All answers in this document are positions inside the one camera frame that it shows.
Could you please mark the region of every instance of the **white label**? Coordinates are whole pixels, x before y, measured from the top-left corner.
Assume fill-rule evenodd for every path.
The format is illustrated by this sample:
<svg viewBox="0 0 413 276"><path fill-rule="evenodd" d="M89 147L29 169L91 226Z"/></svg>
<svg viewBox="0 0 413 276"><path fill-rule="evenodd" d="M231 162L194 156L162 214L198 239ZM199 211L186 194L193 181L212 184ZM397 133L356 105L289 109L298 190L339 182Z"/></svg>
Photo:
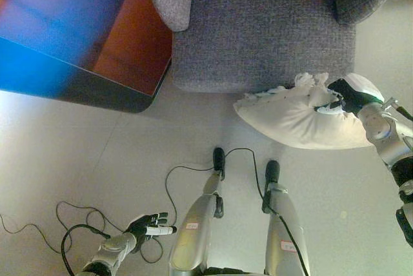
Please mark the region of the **white label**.
<svg viewBox="0 0 413 276"><path fill-rule="evenodd" d="M297 252L296 247L292 242L281 241L281 249L289 252Z"/></svg>
<svg viewBox="0 0 413 276"><path fill-rule="evenodd" d="M197 222L190 222L186 224L186 228L188 230L196 230L198 229L198 223Z"/></svg>

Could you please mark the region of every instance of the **gray armchair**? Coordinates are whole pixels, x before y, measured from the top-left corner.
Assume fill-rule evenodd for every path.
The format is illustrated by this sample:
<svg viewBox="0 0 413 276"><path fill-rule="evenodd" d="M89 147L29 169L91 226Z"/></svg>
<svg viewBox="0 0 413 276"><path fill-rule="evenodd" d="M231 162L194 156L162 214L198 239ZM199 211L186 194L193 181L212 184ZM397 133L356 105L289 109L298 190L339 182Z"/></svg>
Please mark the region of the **gray armchair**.
<svg viewBox="0 0 413 276"><path fill-rule="evenodd" d="M290 86L353 71L355 24L385 0L153 0L175 32L174 84L196 92Z"/></svg>

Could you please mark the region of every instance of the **wire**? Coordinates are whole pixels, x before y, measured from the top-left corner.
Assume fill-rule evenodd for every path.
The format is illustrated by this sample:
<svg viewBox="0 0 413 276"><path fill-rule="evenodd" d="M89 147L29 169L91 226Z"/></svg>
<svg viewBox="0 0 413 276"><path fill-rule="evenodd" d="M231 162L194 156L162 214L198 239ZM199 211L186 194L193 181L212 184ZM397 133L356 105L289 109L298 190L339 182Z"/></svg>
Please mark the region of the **wire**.
<svg viewBox="0 0 413 276"><path fill-rule="evenodd" d="M110 238L110 235L109 235L109 234L105 234L105 233L103 233L101 230L98 230L97 228L94 228L93 226L89 226L89 225L87 225L87 224L77 224L77 225L71 227L70 229L68 229L67 232L65 233L65 236L64 236L63 239L62 239L62 243L61 243L61 245L60 245L60 249L61 249L61 255L62 255L63 262L64 262L64 264L65 264L65 266L66 266L66 269L67 269L67 272L70 274L70 276L75 276L75 274L74 274L74 272L72 271L72 269L71 269L71 267L70 267L70 265L69 265L69 262L67 261L67 258L66 258L65 242L66 242L66 238L67 238L68 236L70 236L70 232L72 232L74 229L77 229L77 228L88 228L88 229L89 229L90 231L92 231L93 233L102 235L105 239L109 239L109 238Z"/></svg>
<svg viewBox="0 0 413 276"><path fill-rule="evenodd" d="M278 216L278 217L279 217L279 220L281 220L281 222L283 223L283 225L284 225L284 227L285 227L285 229L286 229L286 231L287 231L287 233L288 233L288 236L290 237L292 243L294 244L294 247L296 247L297 254L298 254L298 258L299 258L299 261L300 261L300 263L301 263L301 267L302 267L302 269L303 269L303 271L304 271L304 274L305 274L305 276L308 276L308 271L307 271L307 267L305 266L303 256L302 256L301 251L300 251L300 249L299 249L299 247L298 247L298 245L297 245L296 240L294 239L294 237L293 237L292 234L291 234L290 228L288 227L287 223L285 222L283 216L281 216L278 212L276 212L275 210L273 210L273 209L271 208L271 206L269 205L269 203L266 202L266 200L264 200L264 196L263 196L263 193L262 193L262 191L261 191L261 187L260 187L259 181L258 181L257 162L256 162L256 155L255 155L254 151L251 150L250 148L237 148L237 149L238 149L238 150L248 150L248 151L250 151L250 152L252 153L252 158L253 158L253 160L254 160L254 169L255 169L255 174L256 174L257 189L258 189L258 192L259 192L259 196L261 197L261 199L263 200L263 202L266 204L266 206L268 207L268 209L269 209L274 215Z"/></svg>
<svg viewBox="0 0 413 276"><path fill-rule="evenodd" d="M408 120L413 121L413 116L410 115L410 114L408 113L408 111L407 111L404 107L399 106L399 107L396 108L396 110L397 110L401 115L403 115L404 117L406 117Z"/></svg>
<svg viewBox="0 0 413 276"><path fill-rule="evenodd" d="M47 241L44 233L41 231L41 229L38 227L38 225L36 225L36 224L34 224L34 223L28 223L28 224L26 224L25 226L23 226L20 230L17 230L17 231L12 232L12 231L10 231L10 230L8 230L8 229L6 228L5 222L4 222L4 220L3 220L3 215L1 215L1 214L0 214L0 219L1 219L1 224L3 225L3 229L5 229L5 231L6 231L7 233L9 233L9 234L17 234L17 233L22 232L25 228L27 228L27 227L29 227L29 226L33 226L33 227L40 233L40 235L42 236L42 238L43 238L43 240L45 241L46 245L47 245L53 252L55 252L55 253L57 253L57 254L60 254L60 251L54 249L53 246L50 245L50 243Z"/></svg>
<svg viewBox="0 0 413 276"><path fill-rule="evenodd" d="M160 242L156 237L153 237L152 239L153 239L154 241L156 241L157 244L159 245L159 247L161 248L161 254L159 255L159 257L158 257L156 260L150 261L149 259L147 259L147 258L143 255L142 247L141 247L141 249L139 250L139 252L140 252L140 254L141 254L141 256L142 256L142 259L143 259L146 263L149 263L149 264L155 264L155 263L157 263L159 260L162 259L162 256L163 256L163 247L162 247L161 242Z"/></svg>
<svg viewBox="0 0 413 276"><path fill-rule="evenodd" d="M172 203L172 207L174 208L174 212L175 212L175 218L174 218L174 221L172 222L171 226L174 226L174 225L175 225L175 223L176 223L176 221L177 221L177 217L178 217L178 212L177 212L177 210L176 210L175 202L174 202L174 200L171 198L170 193L169 193L169 190L168 190L168 178L169 178L169 175L170 175L174 170L176 170L177 168L186 168L187 170L192 170L192 171L197 171L197 172L205 172L205 171L210 171L210 170L212 170L214 167L205 168L205 169L200 170L200 169L198 169L198 168L190 168L189 166L178 165L178 166L173 167L173 168L167 173L167 175L166 175L166 177L165 177L165 190L166 190L166 194L168 195L169 201Z"/></svg>
<svg viewBox="0 0 413 276"><path fill-rule="evenodd" d="M69 205L69 206L71 206L71 207L74 207L74 208L77 208L77 209L80 209L80 210L90 210L90 211L87 213L86 219L85 219L86 225L88 225L88 226L90 225L90 223L89 223L89 218L90 218L90 216L91 216L93 213L98 213L98 214L101 216L102 220L103 220L103 225L102 225L102 228L100 229L101 232L103 232L103 231L106 230L106 227L107 227L107 224L106 224L106 223L108 223L108 224L110 224L111 226L113 226L117 231L119 231L119 232L124 232L124 230L122 230L120 227L116 226L111 220L108 219L108 217L106 217L106 216L104 215L104 213L103 213L100 209L98 209L98 208L96 208L96 207L93 207L93 206L79 206L79 205L75 205L75 204L69 203L69 202L67 202L67 201L60 201L60 202L58 202L58 203L56 204L56 207L55 207L55 216L56 216L57 220L59 221L59 223L62 225L62 227L65 228L65 231L66 231L66 232L69 230L69 229L68 229L68 226L62 221L62 219L61 219L61 217L60 217L60 214L59 214L59 209L60 209L60 206L61 206L62 204L66 204L66 205ZM61 251L55 249L55 248L49 243L49 241L47 240L45 234L43 233L43 231L40 229L40 227L39 227L37 224L28 223L28 224L24 225L20 230L17 230L17 231L14 231L14 232L13 232L13 231L11 231L11 230L9 230L9 229L6 228L5 222L4 222L4 219L3 219L3 215L1 215L1 214L0 214L0 219L1 219L1 224L3 225L3 229L4 229L7 233L9 233L9 234L17 234L17 233L22 232L25 228L27 228L27 227L29 227L29 226L33 226L33 227L40 233L40 235L42 236L42 238L43 238L43 240L45 241L46 245L47 245L54 253L59 254L59 255L61 254ZM65 252L66 252L66 253L68 253L68 252L72 249L73 240L72 240L72 235L71 235L71 234L68 234L68 239L69 239L70 242L69 242L68 247L65 249ZM157 263L159 260L162 259L162 256L163 256L163 247L162 247L161 243L160 243L158 240L157 240L157 243L158 243L158 245L159 245L160 248L161 248L161 255L160 255L159 258L156 259L155 261L149 261L149 260L145 257L145 255L143 254L142 250L140 250L140 254L141 254L141 256L142 256L142 259L143 259L145 262L147 262L147 263L151 263L151 262Z"/></svg>
<svg viewBox="0 0 413 276"><path fill-rule="evenodd" d="M302 256L301 251L300 251L300 249L299 249L299 247L298 247L298 245L297 245L296 240L294 239L294 237L293 237L292 234L291 234L290 228L288 227L286 221L284 220L283 216L281 216L278 212L276 212L275 210L273 210L273 209L271 208L271 206L269 206L269 204L264 200L263 192L261 191L261 187L260 187L259 181L258 181L257 161L256 161L255 152L254 152L252 149L250 149L250 148L234 148L234 149L231 149L231 150L225 155L225 158L228 157L232 152L234 152L234 151L236 151L236 150L246 150L246 151L249 151L249 152L252 154L252 159L253 159L253 161L254 161L254 171L255 171L255 176L256 176L256 184L257 184L257 189L258 189L259 196L261 197L261 199L263 200L263 202L266 204L266 206L268 207L268 209L269 209L274 215L278 216L279 219L281 220L281 222L283 223L283 225L284 225L284 227L285 227L285 229L286 229L286 231L287 231L287 233L288 233L288 236L290 237L290 239L291 239L294 247L295 247L296 250L297 250L298 258L299 258L301 267L302 267L302 269L303 269L303 271L304 271L304 274L305 274L305 276L308 276L308 271L307 271L307 267L305 266L303 256ZM187 170L193 170L193 171L203 172L203 171L210 171L210 170L212 170L214 167L200 170L200 169L197 169L197 168L191 168L191 167L189 167L189 166L175 166L174 168L172 168L172 169L167 173L166 178L165 178L165 190L166 190L166 194L168 195L168 198L169 198L170 202L172 203L172 206L174 207L174 211L175 211L175 219L174 219L174 221L173 221L173 223L172 223L171 225L174 225L174 224L176 223L176 221L177 221L177 210L176 210L175 202L174 202L174 200L171 198L170 193L169 193L169 190L168 190L168 178L169 178L170 174L171 174L175 169L177 169L177 168L185 168L185 169L187 169Z"/></svg>

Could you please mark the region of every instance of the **tiled floor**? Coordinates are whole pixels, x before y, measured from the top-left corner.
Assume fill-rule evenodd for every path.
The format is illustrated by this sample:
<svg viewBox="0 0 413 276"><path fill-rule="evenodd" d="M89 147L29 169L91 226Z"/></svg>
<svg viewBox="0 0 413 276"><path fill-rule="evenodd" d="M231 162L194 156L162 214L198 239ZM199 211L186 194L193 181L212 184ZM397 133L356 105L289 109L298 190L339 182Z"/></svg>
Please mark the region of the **tiled floor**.
<svg viewBox="0 0 413 276"><path fill-rule="evenodd" d="M361 23L356 56L356 71L410 111L412 11L412 0L390 0ZM58 247L63 230L54 206L62 199L102 208L123 227L140 213L172 213L163 189L171 167L204 168L215 146L244 146L257 153L261 182L266 162L280 161L280 181L290 189L305 228L313 275L412 275L412 250L394 218L401 206L398 189L374 149L288 148L238 118L232 109L237 98L182 92L170 75L155 103L137 115L0 92L0 212L8 216L6 224L36 222ZM185 170L171 176L178 223L207 177ZM247 152L228 157L223 197L226 214L214 222L210 264L262 273L268 216L260 210ZM62 214L69 225L84 215L71 208ZM60 256L33 229L19 235L0 229L0 236L1 275L66 275ZM147 265L131 255L118 275L166 275L173 239L161 239L165 255L159 263ZM75 271L99 240L74 233L68 258ZM147 244L145 251L156 255L158 249Z"/></svg>

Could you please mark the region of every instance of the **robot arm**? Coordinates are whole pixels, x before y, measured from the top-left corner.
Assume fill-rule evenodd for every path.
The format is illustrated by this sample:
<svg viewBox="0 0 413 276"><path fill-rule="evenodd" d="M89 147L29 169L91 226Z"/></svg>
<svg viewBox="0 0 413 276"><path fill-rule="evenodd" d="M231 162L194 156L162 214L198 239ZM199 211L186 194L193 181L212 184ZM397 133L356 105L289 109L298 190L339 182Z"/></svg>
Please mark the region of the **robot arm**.
<svg viewBox="0 0 413 276"><path fill-rule="evenodd" d="M356 115L363 123L367 139L376 147L377 153L392 172L399 186L399 196L404 205L397 210L396 218L413 247L413 130L398 122L386 111L396 106L391 98L384 103L379 90L367 79L349 74L328 86L342 96L341 104L346 112ZM397 106L397 111L406 111Z"/></svg>
<svg viewBox="0 0 413 276"><path fill-rule="evenodd" d="M121 235L103 241L97 253L77 276L115 276L125 257L139 251L145 241L153 236L176 232L174 226L158 226L166 223L167 216L167 213L139 216Z"/></svg>

